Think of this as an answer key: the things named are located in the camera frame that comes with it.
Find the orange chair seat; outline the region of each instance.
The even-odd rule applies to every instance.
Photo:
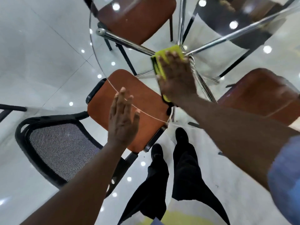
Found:
[[[268,69],[254,69],[240,79],[218,104],[292,124],[300,116],[296,88]]]
[[[130,72],[123,69],[116,70],[88,103],[88,114],[106,130],[108,130],[110,106],[116,94],[109,81],[117,91],[120,91],[122,87],[125,87],[126,91],[129,90],[130,94],[134,95],[133,104],[142,111],[139,131],[134,141],[128,146],[130,151],[138,153],[145,148],[155,133],[167,122],[169,118],[166,113],[168,105],[163,103],[159,94],[148,88]],[[136,108],[132,106],[132,118],[135,110]]]
[[[176,0],[113,0],[120,9],[109,3],[98,12],[98,19],[107,29],[138,45],[154,35],[172,16]]]

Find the person's left hand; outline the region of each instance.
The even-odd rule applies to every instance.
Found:
[[[133,96],[125,100],[126,89],[121,88],[112,102],[108,124],[108,143],[126,149],[134,140],[139,130],[140,110],[136,110],[131,121]]]

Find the glossy floor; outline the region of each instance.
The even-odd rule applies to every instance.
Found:
[[[101,0],[105,5],[111,0]],[[284,4],[287,0],[275,0]],[[187,25],[198,0],[188,0]],[[173,15],[174,38],[178,30],[178,10]],[[216,99],[226,85],[237,82],[250,70],[268,68],[284,76],[300,89],[299,14],[285,23],[266,41],[272,52],[259,47],[247,59],[221,79],[219,85],[207,81]],[[114,70],[130,70],[119,50],[109,52],[102,38],[93,41],[99,66],[90,41],[89,10],[83,0],[0,0],[0,103],[30,107],[27,113],[13,112],[0,123],[0,220],[17,225],[58,190],[30,164],[13,137],[15,126],[25,117],[45,114],[76,113],[86,110],[85,98],[98,81]],[[174,44],[169,41],[166,23],[143,45],[160,50]],[[218,38],[197,16],[185,45],[193,49]],[[151,68],[148,56],[126,49],[136,71]],[[245,50],[226,42],[196,56],[202,74],[217,76]],[[153,73],[141,80],[157,91]],[[190,118],[177,109],[176,124]],[[83,121],[88,132],[101,144],[107,131],[91,118]],[[172,151],[175,125],[170,125],[158,143],[163,146],[169,166],[166,202],[173,185]],[[203,179],[227,211],[231,224],[288,224],[272,203],[269,193],[226,157],[203,130],[186,128],[195,146]],[[103,203],[96,224],[117,224],[128,200],[145,180],[150,153],[140,153],[122,181]]]

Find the yellow sponge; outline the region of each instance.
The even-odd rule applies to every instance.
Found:
[[[167,60],[166,54],[165,54],[166,51],[177,52],[181,59],[184,58],[184,54],[182,53],[182,50],[180,49],[180,47],[178,45],[175,45],[175,46],[172,46],[172,47],[169,47],[169,48],[166,48],[166,49],[156,52],[155,55],[151,57],[153,69],[154,69],[155,74],[162,76],[163,79],[166,79],[166,75],[163,71],[163,68],[161,67],[161,64],[158,61],[158,57],[161,56],[165,60],[166,63],[169,63]],[[165,103],[169,104],[170,106],[173,106],[173,103],[165,95],[161,95],[161,96]]]

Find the hand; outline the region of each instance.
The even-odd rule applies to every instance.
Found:
[[[131,105],[133,96],[125,100],[126,89],[121,88],[112,102],[108,124],[108,143],[126,149],[134,140],[139,130],[140,110],[136,110],[131,121]]]
[[[196,95],[197,89],[188,58],[183,60],[176,52],[166,52],[167,64],[162,57],[158,60],[166,74],[166,79],[158,75],[161,93],[174,104],[180,106],[187,98]]]

